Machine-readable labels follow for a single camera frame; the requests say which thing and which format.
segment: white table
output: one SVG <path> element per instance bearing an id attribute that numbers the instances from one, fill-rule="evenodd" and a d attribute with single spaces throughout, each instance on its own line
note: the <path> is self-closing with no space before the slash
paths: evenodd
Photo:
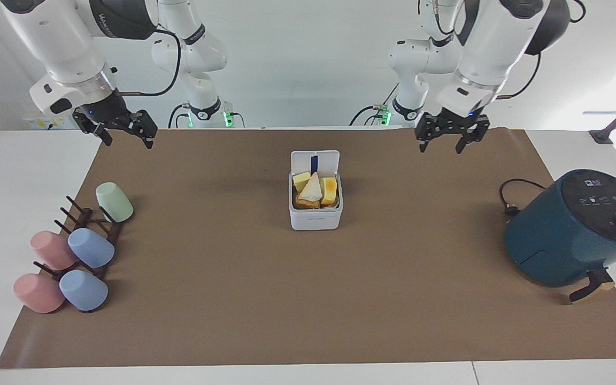
<path id="1" fill-rule="evenodd" d="M 553 178 L 573 168 L 616 176 L 616 151 L 584 132 L 528 133 Z M 75 196 L 99 143 L 80 132 L 0 132 L 0 353 L 20 312 L 12 293 L 22 274 L 36 272 L 30 237 L 58 231 L 59 207 Z M 616 280 L 616 264 L 610 268 Z M 616 383 L 616 360 L 492 361 L 374 365 L 178 366 L 0 371 L 0 383 Z"/>

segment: blue air fryer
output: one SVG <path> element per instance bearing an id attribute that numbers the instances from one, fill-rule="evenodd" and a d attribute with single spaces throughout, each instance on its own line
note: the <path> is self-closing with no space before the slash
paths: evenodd
<path id="1" fill-rule="evenodd" d="M 562 287 L 588 277 L 572 302 L 614 286 L 616 178 L 593 170 L 566 173 L 508 223 L 505 246 L 534 280 Z"/>

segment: blue cup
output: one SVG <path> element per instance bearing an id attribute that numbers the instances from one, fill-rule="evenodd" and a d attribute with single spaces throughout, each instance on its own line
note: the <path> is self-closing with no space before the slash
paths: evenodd
<path id="1" fill-rule="evenodd" d="M 108 297 L 108 286 L 99 278 L 82 270 L 71 270 L 61 277 L 61 292 L 83 312 L 100 307 Z"/>
<path id="2" fill-rule="evenodd" d="M 71 247 L 81 261 L 91 268 L 98 268 L 109 263 L 116 249 L 100 234 L 90 229 L 80 228 L 68 237 L 68 246 Z"/>

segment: white wall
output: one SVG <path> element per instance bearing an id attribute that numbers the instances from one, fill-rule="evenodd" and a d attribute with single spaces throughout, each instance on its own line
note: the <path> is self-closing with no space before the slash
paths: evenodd
<path id="1" fill-rule="evenodd" d="M 571 128 L 573 124 L 563 117 L 580 114 L 586 109 L 580 101 L 612 80 L 616 2 L 585 3 L 586 19 L 570 25 L 567 34 L 543 54 L 530 89 L 486 109 L 492 125 Z M 348 124 L 361 107 L 381 103 L 396 83 L 386 61 L 389 47 L 400 39 L 424 37 L 413 0 L 198 0 L 196 4 L 208 30 L 229 51 L 227 68 L 212 73 L 218 91 L 244 114 L 248 125 L 256 127 Z M 151 61 L 155 39 L 95 39 L 108 63 L 119 68 L 121 90 L 156 91 L 169 83 L 169 74 Z M 519 89 L 533 63 L 533 58 L 518 63 L 506 90 Z M 30 105 L 27 88 L 42 75 L 41 64 L 22 46 L 0 10 L 0 101 L 10 101 L 6 109 L 0 105 L 0 128 L 22 127 L 16 122 L 24 110 L 20 103 Z M 428 79 L 436 88 L 443 82 L 442 76 Z M 438 110 L 434 95 L 427 105 L 430 112 Z M 173 106 L 184 101 L 184 92 L 176 87 L 163 97 L 129 98 L 128 103 L 134 110 L 146 108 L 164 126 Z"/>

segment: pink cup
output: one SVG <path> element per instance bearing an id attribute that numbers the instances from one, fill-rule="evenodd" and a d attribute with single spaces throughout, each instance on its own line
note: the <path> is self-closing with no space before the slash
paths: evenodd
<path id="1" fill-rule="evenodd" d="M 53 232 L 43 231 L 35 234 L 30 239 L 30 247 L 52 270 L 64 270 L 78 261 L 68 242 Z"/>
<path id="2" fill-rule="evenodd" d="M 13 284 L 13 292 L 24 305 L 37 313 L 53 312 L 66 301 L 58 282 L 47 275 L 25 274 Z"/>

